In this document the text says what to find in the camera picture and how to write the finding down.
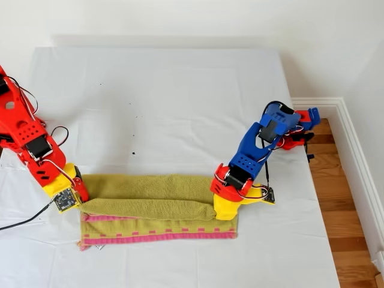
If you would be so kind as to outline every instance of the white table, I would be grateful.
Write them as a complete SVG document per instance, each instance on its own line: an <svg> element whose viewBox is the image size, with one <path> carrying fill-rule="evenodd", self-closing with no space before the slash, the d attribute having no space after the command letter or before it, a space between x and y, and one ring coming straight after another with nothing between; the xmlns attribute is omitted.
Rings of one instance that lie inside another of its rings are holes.
<svg viewBox="0 0 384 288"><path fill-rule="evenodd" d="M212 175L268 102L291 105L274 50L41 48L30 75L39 116L70 129L62 148L82 173ZM49 199L15 155L0 164L5 226ZM276 151L269 169L277 204L242 207L234 240L80 252L78 211L52 205L0 232L0 287L339 287L304 149Z"/></svg>

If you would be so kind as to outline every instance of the baseboard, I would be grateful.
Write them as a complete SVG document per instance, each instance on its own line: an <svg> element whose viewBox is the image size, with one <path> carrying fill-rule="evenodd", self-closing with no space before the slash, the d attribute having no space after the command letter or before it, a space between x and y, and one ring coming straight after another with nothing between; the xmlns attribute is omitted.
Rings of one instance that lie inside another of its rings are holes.
<svg viewBox="0 0 384 288"><path fill-rule="evenodd" d="M328 118L372 262L384 274L384 209L342 98L292 98L297 110L318 107Z"/></svg>

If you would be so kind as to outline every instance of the towel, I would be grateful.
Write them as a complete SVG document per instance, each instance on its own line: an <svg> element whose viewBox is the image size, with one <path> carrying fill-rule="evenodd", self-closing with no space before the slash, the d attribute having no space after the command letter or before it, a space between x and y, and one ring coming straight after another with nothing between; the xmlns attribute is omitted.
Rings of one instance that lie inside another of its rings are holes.
<svg viewBox="0 0 384 288"><path fill-rule="evenodd" d="M215 219L211 178L84 175L80 247L167 239L235 238L237 219Z"/></svg>

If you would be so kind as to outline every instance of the robotic arm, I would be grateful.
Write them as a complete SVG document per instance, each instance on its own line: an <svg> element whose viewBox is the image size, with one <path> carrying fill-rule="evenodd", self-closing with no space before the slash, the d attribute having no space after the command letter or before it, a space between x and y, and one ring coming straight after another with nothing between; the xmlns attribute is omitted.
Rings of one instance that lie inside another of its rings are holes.
<svg viewBox="0 0 384 288"><path fill-rule="evenodd" d="M15 152L43 190L54 198L59 212L88 200L78 168L66 163L59 145L17 81L0 66L0 147Z"/></svg>
<svg viewBox="0 0 384 288"><path fill-rule="evenodd" d="M292 149L303 145L313 136L313 133L305 132L319 123L317 108L294 111L279 101L270 102L264 109L260 123L255 122L244 135L228 166L221 163L214 173L211 191L215 194L216 219L233 219L240 204L256 201L274 204L274 192L268 179L268 157L276 149ZM255 144L257 137L262 140L262 148ZM253 185L263 165L266 167L268 184Z"/></svg>

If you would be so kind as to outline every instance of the black cable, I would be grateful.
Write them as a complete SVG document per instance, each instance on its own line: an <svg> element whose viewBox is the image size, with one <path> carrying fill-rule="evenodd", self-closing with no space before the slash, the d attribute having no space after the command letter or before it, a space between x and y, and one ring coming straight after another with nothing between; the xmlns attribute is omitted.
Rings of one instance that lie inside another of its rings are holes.
<svg viewBox="0 0 384 288"><path fill-rule="evenodd" d="M37 105L37 106L36 106L35 110L34 110L33 112L31 112L31 113L32 113L31 117L33 118L33 114L36 113L36 112L37 112L37 109L38 109L38 102L37 102L36 97L35 97L32 93L30 93L27 89L22 88L15 78L13 78L13 77L11 77L11 76L4 76L4 77L7 77L7 78L11 79L11 80L17 85L17 87L18 87L18 89L19 89L19 92L20 92L20 97L23 99L23 102L24 102L24 105L25 105L25 106L28 106L28 103L26 102L26 100L25 100L24 97L23 97L23 92L22 92L22 90L24 90L25 92L27 92L28 94L30 94L32 97L35 98L35 101L36 101L36 105Z"/></svg>
<svg viewBox="0 0 384 288"><path fill-rule="evenodd" d="M284 136L282 136L281 138L282 138L282 140L283 140L283 144L281 144L281 145L280 145L279 147L277 147L277 148L274 148L272 151L276 151L276 150L278 150L278 149L280 149L280 148L282 148L282 147L284 146L284 143L285 143Z"/></svg>
<svg viewBox="0 0 384 288"><path fill-rule="evenodd" d="M264 145L264 140L262 139L262 145L263 145L263 148L265 148L265 145ZM266 184L268 186L268 191L269 191L269 172L268 172L268 162L265 160L265 178L266 178Z"/></svg>
<svg viewBox="0 0 384 288"><path fill-rule="evenodd" d="M271 101L265 106L262 116L265 114L266 110L268 109L268 106L275 103L280 105L285 105L283 102L280 102L280 101ZM266 160L265 160L265 178L266 178L266 183L269 191L269 171L268 171L268 162Z"/></svg>
<svg viewBox="0 0 384 288"><path fill-rule="evenodd" d="M56 130L57 128L64 128L64 129L67 131L67 136L64 138L64 140L63 140L60 144L58 144L58 146L60 147L61 145L63 145L63 144L65 143L65 141L67 141L67 139L68 139L68 137L69 137L69 135L70 135L70 132L69 132L69 130L68 130L67 127L65 127L65 126L61 126L61 125L60 125L60 126L55 127L55 129L53 129L52 133L50 134L51 137L52 137L52 135L53 135L53 132L55 132L55 130Z"/></svg>
<svg viewBox="0 0 384 288"><path fill-rule="evenodd" d="M28 220L25 220L25 221L22 221L22 222L19 222L19 223L16 223L16 224L12 224L12 225L9 225L9 226L5 226L5 227L0 227L0 230L5 230L5 229L9 229L9 228L12 228L12 227L16 227L16 226L19 226L19 225L22 225L22 224L25 224L25 223L28 223L30 221L32 221L33 219L35 219L37 216L39 216L41 213L43 213L46 209L48 209L48 207L52 204L53 201L55 201L57 196L55 196L54 198L52 198L52 200L46 205L44 206L44 208L40 211L38 211L36 213L36 215L34 215L33 217L31 217L30 219Z"/></svg>

